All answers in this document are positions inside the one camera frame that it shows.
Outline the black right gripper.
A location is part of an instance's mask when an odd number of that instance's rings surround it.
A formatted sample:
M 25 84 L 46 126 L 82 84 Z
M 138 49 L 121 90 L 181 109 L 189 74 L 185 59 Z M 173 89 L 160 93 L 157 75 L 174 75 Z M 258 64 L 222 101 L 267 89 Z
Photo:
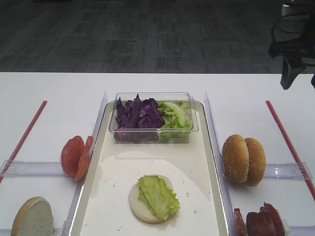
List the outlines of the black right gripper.
M 275 38 L 275 29 L 282 20 L 293 16 L 307 16 L 303 30 L 298 38 L 292 38 L 285 41 L 277 41 Z M 270 57 L 283 56 L 283 71 L 281 86 L 283 89 L 289 89 L 295 78 L 307 67 L 314 67 L 313 63 L 306 63 L 302 58 L 315 58 L 315 13 L 302 12 L 280 16 L 271 29 L 272 43 L 268 53 Z

